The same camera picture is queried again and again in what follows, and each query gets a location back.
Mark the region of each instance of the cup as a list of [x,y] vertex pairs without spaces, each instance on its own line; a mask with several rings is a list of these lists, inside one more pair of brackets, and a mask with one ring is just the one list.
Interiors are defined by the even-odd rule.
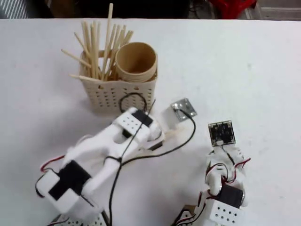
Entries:
[[158,56],[143,42],[131,42],[116,53],[116,72],[124,81],[142,83],[150,81],[156,73]]

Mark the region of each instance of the wire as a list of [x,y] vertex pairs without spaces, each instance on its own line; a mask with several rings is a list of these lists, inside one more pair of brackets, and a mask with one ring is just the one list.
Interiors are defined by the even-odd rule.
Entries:
[[213,166],[211,166],[209,169],[207,169],[207,172],[206,172],[206,176],[205,176],[205,181],[207,180],[207,176],[208,176],[208,174],[216,167],[216,166],[220,166],[220,165],[222,165],[222,166],[224,166],[225,167],[225,169],[226,169],[226,171],[227,171],[227,177],[225,178],[225,180],[226,181],[228,181],[228,178],[229,178],[229,170],[228,170],[228,168],[227,168],[227,166],[226,166],[226,164],[225,163],[223,163],[223,162],[220,162],[220,163],[217,163],[217,164],[214,164]]
[[[92,135],[90,135],[90,134],[84,135],[83,137],[81,137],[81,138],[76,142],[76,145],[75,145],[75,146],[79,145],[79,144],[80,144],[81,142],[83,142],[85,139],[90,138],[90,137],[92,137]],[[61,156],[59,156],[59,157],[56,157],[56,158],[53,158],[53,159],[47,161],[46,163],[44,163],[44,164],[41,166],[41,168],[40,168],[41,172],[45,173],[45,169],[44,169],[44,168],[45,168],[47,165],[49,165],[50,163],[52,163],[52,162],[54,162],[54,161],[58,161],[58,160],[60,160],[60,159],[62,159],[62,158],[64,158],[64,157],[65,157],[65,155],[61,155]]]
[[180,220],[177,221],[176,225],[183,222],[183,221],[186,221],[186,220],[190,220],[192,218],[194,218],[196,216],[196,214],[193,214],[191,217],[188,217],[188,218],[182,218]]
[[161,153],[161,154],[145,155],[145,156],[134,157],[132,159],[129,159],[129,160],[123,162],[122,165],[124,166],[124,165],[126,165],[126,164],[128,164],[128,163],[130,163],[132,161],[138,160],[138,159],[149,159],[149,158],[161,157],[163,155],[166,155],[166,154],[169,154],[171,152],[174,152],[174,151],[180,149],[181,147],[183,147],[184,145],[186,145],[193,138],[193,136],[194,136],[194,133],[196,131],[196,123],[195,123],[195,121],[193,120],[193,118],[188,113],[186,113],[182,109],[178,109],[178,111],[181,111],[183,114],[185,114],[187,116],[187,118],[189,118],[192,121],[192,123],[193,123],[193,132],[192,132],[191,136],[184,143],[182,143],[181,145],[179,145],[179,146],[171,149],[170,151],[167,151],[167,152],[164,152],[164,153]]
[[237,177],[237,174],[236,174],[236,167],[242,164],[242,165],[243,165],[242,168],[243,168],[244,165],[245,165],[248,161],[250,161],[250,160],[251,160],[251,158],[248,158],[248,159],[245,160],[245,161],[242,161],[242,162],[237,163],[237,164],[234,166],[234,178],[233,178],[232,180],[230,180],[230,181],[226,181],[226,183],[228,183],[228,184],[234,183],[234,181],[236,180],[236,177]]
[[[51,170],[51,171],[54,172],[54,170],[53,170],[52,168],[46,168],[46,169],[44,169],[45,173],[46,173],[48,170]],[[37,182],[36,182],[35,185],[34,185],[34,188],[35,188],[35,190],[36,190],[36,193],[37,193],[38,197],[40,197],[40,198],[42,198],[42,199],[45,198],[45,196],[43,196],[43,195],[39,192],[39,190],[38,190],[38,188],[37,188],[37,183],[42,179],[42,177],[45,175],[45,173],[44,173],[42,176],[39,177],[39,179],[37,180]]]
[[239,162],[239,163],[237,163],[236,165],[235,165],[235,168],[237,167],[237,166],[239,166],[239,165],[241,165],[241,164],[243,164],[243,166],[242,166],[242,168],[245,166],[245,164],[247,163],[247,162],[249,162],[251,160],[251,158],[248,158],[247,160],[245,160],[245,161],[242,161],[242,162]]
[[136,92],[133,92],[133,93],[128,93],[126,94],[124,97],[122,97],[119,101],[118,101],[118,106],[119,106],[119,110],[121,113],[125,112],[124,109],[122,109],[122,101],[124,101],[126,98],[130,97],[130,96],[134,96],[134,95],[138,95],[142,101],[143,101],[143,111],[146,112],[147,110],[147,103],[146,103],[146,99],[140,94],[140,93],[136,93]]
[[231,157],[231,155],[224,149],[223,145],[220,146],[222,148],[222,150],[227,154],[227,156],[229,157],[230,161],[232,162],[233,165],[235,165],[235,162],[233,160],[233,158]]
[[198,216],[197,216],[193,221],[190,221],[190,222],[184,222],[184,223],[181,223],[181,224],[176,225],[176,226],[188,225],[188,224],[191,224],[191,223],[195,222],[195,221],[201,216],[201,214],[203,213],[203,211],[204,211],[204,209],[205,209],[205,206],[206,206],[206,203],[204,203],[204,206],[203,206],[202,210],[200,211],[200,213],[198,214]]
[[46,167],[47,165],[49,165],[50,163],[52,163],[52,162],[54,162],[54,161],[58,161],[58,160],[60,160],[60,159],[62,159],[62,158],[64,158],[64,157],[65,157],[65,155],[61,155],[61,156],[59,156],[59,157],[57,157],[57,158],[54,158],[54,159],[51,159],[51,160],[47,161],[46,163],[44,163],[44,164],[41,166],[41,168],[40,168],[41,172],[45,173],[45,172],[46,172],[46,171],[45,171],[45,167]]
[[58,225],[58,224],[62,224],[62,223],[66,223],[70,218],[67,218],[66,220],[64,221],[60,221],[60,222],[53,222],[53,223],[50,223],[46,226],[53,226],[53,225]]
[[121,171],[121,168],[123,166],[123,164],[121,163],[122,162],[122,158],[124,156],[124,154],[126,153],[128,147],[131,145],[132,141],[134,140],[134,138],[136,137],[138,131],[140,130],[140,128],[142,127],[144,121],[147,119],[147,117],[149,116],[151,110],[152,110],[152,107],[154,106],[156,100],[153,101],[153,103],[151,104],[150,106],[150,110],[148,112],[148,114],[144,117],[144,120],[141,122],[139,128],[137,129],[137,131],[135,132],[135,134],[132,136],[132,139],[130,140],[130,142],[128,143],[127,147],[125,148],[125,150],[123,151],[122,155],[121,155],[121,160],[120,160],[120,165],[119,165],[119,168],[117,170],[117,173],[116,173],[116,176],[115,176],[115,179],[114,179],[114,182],[113,182],[113,185],[112,185],[112,189],[111,189],[111,193],[110,193],[110,198],[109,198],[109,213],[110,213],[110,226],[112,226],[112,223],[113,223],[113,214],[112,214],[112,199],[113,199],[113,194],[114,194],[114,190],[115,190],[115,186],[116,186],[116,183],[117,183],[117,180],[118,180],[118,177],[119,177],[119,174],[120,174],[120,171]]

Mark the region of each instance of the white tabletop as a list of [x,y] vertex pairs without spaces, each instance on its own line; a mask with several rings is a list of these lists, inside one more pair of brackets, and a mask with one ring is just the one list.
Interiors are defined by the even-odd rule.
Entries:
[[[132,41],[158,52],[155,114],[187,97],[198,116],[197,132],[182,150],[123,169],[114,225],[167,226],[185,203],[195,204],[211,150],[207,124],[224,120],[232,120],[237,145],[252,157],[245,226],[299,225],[301,23],[115,22],[135,31]],[[60,49],[79,55],[73,35],[80,33],[79,19],[1,20],[0,31],[1,224],[42,226],[57,212],[35,194],[39,166],[111,119],[92,114],[81,83],[67,76],[79,66]],[[192,130],[189,121],[181,127],[179,143]],[[164,148],[174,145],[167,141]]]

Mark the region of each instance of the bamboo skewer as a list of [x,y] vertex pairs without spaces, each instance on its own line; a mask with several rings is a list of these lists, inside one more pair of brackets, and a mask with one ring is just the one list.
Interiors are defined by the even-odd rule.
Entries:
[[113,43],[113,49],[111,50],[111,60],[110,60],[108,71],[106,73],[106,77],[109,77],[110,71],[111,71],[111,68],[112,68],[112,65],[113,65],[113,56],[115,55],[114,54],[114,49],[116,48],[116,45],[117,45],[117,42],[118,42],[118,39],[119,39],[119,36],[120,36],[120,29],[121,29],[121,26],[118,25],[116,33],[115,33],[115,38],[114,38],[114,43]]
[[97,31],[96,31],[96,50],[95,50],[95,57],[96,57],[96,75],[100,79],[102,72],[98,68],[98,52],[99,52],[99,39],[100,39],[100,22],[97,23]]
[[87,48],[86,48],[85,44],[83,43],[83,41],[80,39],[79,35],[76,32],[74,33],[74,35],[75,35],[76,39],[79,41],[82,48],[84,49],[86,56],[88,58],[91,58],[91,55],[90,55],[89,51],[87,50]]
[[123,43],[122,43],[122,46],[124,46],[124,45],[126,45],[126,44],[128,44],[128,43],[130,42],[130,39],[131,39],[133,33],[134,33],[133,31],[128,31],[128,32],[127,32],[127,35],[126,35],[126,37],[124,38],[124,41],[123,41]]
[[82,60],[82,59],[80,59],[80,58],[74,56],[73,54],[67,52],[65,49],[61,49],[61,51],[62,51],[64,54],[67,54],[68,56],[72,57],[73,59],[75,59],[75,60],[81,62],[83,65],[85,65],[85,66],[91,68],[91,65],[88,64],[86,61],[84,61],[84,60]]
[[116,53],[117,53],[117,50],[119,49],[119,46],[121,44],[121,42],[124,40],[124,33],[125,33],[125,29],[123,29],[121,32],[120,32],[120,35],[119,35],[119,38],[118,38],[118,41],[115,43],[115,47],[112,51],[112,57],[111,57],[111,61],[110,61],[110,65],[112,67],[112,65],[114,65],[115,63],[115,56],[116,56]]
[[93,79],[93,78],[89,78],[87,76],[82,76],[82,75],[69,74],[69,76],[72,78],[75,78],[75,79],[80,79],[80,80],[100,82],[100,80],[98,80],[98,79]]
[[[114,24],[111,30],[112,13],[113,4],[110,3],[105,47],[103,51],[99,51],[100,23],[96,23],[96,21],[93,21],[93,23],[91,24],[88,24],[86,21],[81,22],[83,40],[76,32],[74,33],[76,39],[83,48],[83,58],[76,57],[73,54],[62,49],[63,53],[69,55],[73,59],[88,67],[86,76],[94,80],[107,81],[109,76],[111,76],[113,79],[116,78],[116,70],[114,66],[115,55],[120,47],[129,43],[134,33],[133,31],[126,31],[127,26],[125,25],[121,27],[120,25]],[[103,57],[102,67],[98,66],[99,57]]]
[[125,32],[125,30],[122,29],[119,36],[118,36],[118,38],[117,38],[118,34],[116,34],[116,36],[115,36],[115,42],[114,42],[114,46],[113,46],[113,50],[112,50],[112,54],[111,54],[110,65],[109,65],[108,73],[106,74],[107,78],[109,77],[110,70],[112,69],[112,66],[115,62],[115,55],[116,55],[116,52],[119,48],[120,42],[123,40],[124,32]]
[[89,26],[88,26],[88,23],[85,21],[84,22],[85,24],[85,34],[86,34],[86,38],[87,38],[87,49],[89,50],[89,53],[91,53],[91,45],[90,45],[90,36],[89,36]]
[[95,76],[95,51],[93,51],[94,50],[94,48],[95,48],[95,46],[94,46],[94,25],[93,24],[91,24],[90,25],[90,36],[91,36],[91,51],[90,51],[90,53],[91,53],[91,66],[92,66],[92,78],[96,78],[96,76]]
[[103,73],[102,73],[102,80],[105,79],[105,69],[107,66],[107,60],[108,60],[108,45],[109,45],[109,35],[110,35],[110,26],[111,26],[111,19],[112,19],[112,14],[113,14],[113,4],[110,3],[109,6],[109,15],[108,15],[108,25],[107,25],[107,33],[106,33],[106,38],[105,38],[105,48],[104,48],[104,58],[103,58]]

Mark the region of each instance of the black cable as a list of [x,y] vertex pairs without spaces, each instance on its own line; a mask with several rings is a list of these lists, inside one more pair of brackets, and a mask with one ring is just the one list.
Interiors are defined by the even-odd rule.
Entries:
[[223,145],[221,146],[222,150],[227,154],[227,156],[229,157],[230,161],[232,162],[233,165],[235,165],[235,162],[233,160],[233,158],[231,157],[231,155],[224,149]]
[[181,224],[179,224],[179,225],[176,225],[176,226],[188,225],[188,224],[191,224],[191,223],[195,222],[195,221],[201,216],[202,212],[203,212],[204,209],[205,209],[205,206],[206,206],[206,203],[204,203],[203,209],[200,211],[200,213],[198,214],[198,216],[197,216],[193,221],[190,221],[190,222],[183,222],[183,223],[181,223]]
[[124,165],[126,165],[126,164],[128,164],[128,163],[130,163],[130,162],[132,162],[132,161],[138,160],[138,159],[148,159],[148,158],[157,158],[157,157],[161,157],[161,156],[163,156],[163,155],[166,155],[166,154],[169,154],[169,153],[171,153],[171,152],[174,152],[174,151],[180,149],[181,147],[183,147],[184,145],[186,145],[186,144],[193,138],[193,136],[194,136],[194,133],[195,133],[195,131],[196,131],[196,123],[195,123],[195,121],[193,120],[193,118],[192,118],[188,113],[186,113],[186,112],[183,111],[182,109],[178,109],[178,111],[181,111],[183,114],[185,114],[185,115],[187,116],[187,118],[189,118],[189,119],[192,121],[193,127],[194,127],[191,136],[190,136],[183,144],[181,144],[181,145],[179,145],[179,146],[177,146],[177,147],[171,149],[170,151],[167,151],[167,152],[164,152],[164,153],[161,153],[161,154],[156,154],[156,155],[146,155],[146,156],[134,157],[134,158],[132,158],[132,159],[129,159],[129,160],[123,162],[122,165],[124,166]]
[[50,223],[46,226],[53,226],[53,225],[58,225],[58,224],[62,224],[62,223],[66,223],[70,218],[67,218],[66,220],[64,221],[59,221],[59,222],[53,222],[53,223]]
[[[124,99],[124,97],[120,99],[121,101],[119,101],[119,106],[121,106],[122,99]],[[148,114],[144,117],[144,120],[141,122],[139,128],[137,129],[137,131],[135,132],[135,134],[132,136],[132,139],[130,140],[130,142],[128,143],[127,147],[126,147],[125,150],[123,151],[121,157],[118,158],[118,161],[121,159],[121,160],[119,161],[119,162],[120,162],[120,165],[119,165],[119,168],[118,168],[118,170],[117,170],[117,173],[116,173],[116,176],[115,176],[113,185],[112,185],[111,193],[110,193],[110,198],[109,198],[109,213],[110,213],[110,224],[109,224],[109,225],[110,225],[110,226],[112,226],[112,223],[113,223],[112,199],[113,199],[113,194],[114,194],[115,186],[116,186],[116,183],[117,183],[117,180],[118,180],[118,177],[119,177],[121,168],[122,168],[122,166],[123,166],[122,163],[121,163],[121,162],[122,162],[122,158],[123,158],[124,154],[126,153],[128,147],[131,145],[132,141],[133,141],[134,138],[136,137],[138,131],[139,131],[140,128],[142,127],[144,121],[145,121],[145,120],[147,119],[147,117],[149,116],[149,114],[150,114],[150,112],[151,112],[151,110],[152,110],[152,107],[154,106],[155,102],[156,102],[156,100],[154,100],[154,102],[153,102],[152,105],[150,106],[150,110],[149,110]]]
[[[48,170],[53,171],[52,168],[45,168],[45,170],[46,170],[46,171],[48,171]],[[42,199],[44,199],[45,196],[43,196],[43,195],[39,192],[39,190],[38,190],[38,188],[37,188],[37,183],[42,179],[42,177],[43,177],[44,175],[45,175],[45,174],[43,174],[42,176],[40,176],[39,179],[37,180],[37,182],[36,182],[35,185],[34,185],[34,188],[35,188],[35,190],[36,190],[36,193],[37,193],[38,197],[40,197],[40,198],[42,198]]]
[[146,103],[146,99],[140,94],[140,93],[128,93],[126,94],[124,97],[122,97],[119,101],[118,101],[118,106],[119,106],[119,110],[121,111],[121,113],[125,112],[124,109],[122,109],[122,101],[125,100],[125,98],[128,98],[130,96],[134,96],[134,95],[138,95],[142,100],[143,100],[143,103],[144,103],[144,106],[143,106],[143,111],[146,112],[147,110],[147,103]]
[[107,156],[107,157],[105,157],[103,163],[105,163],[105,161],[106,161],[107,159],[113,159],[113,160],[116,160],[116,161],[118,161],[118,162],[122,162],[122,158],[116,158],[116,157],[113,157],[113,156]]

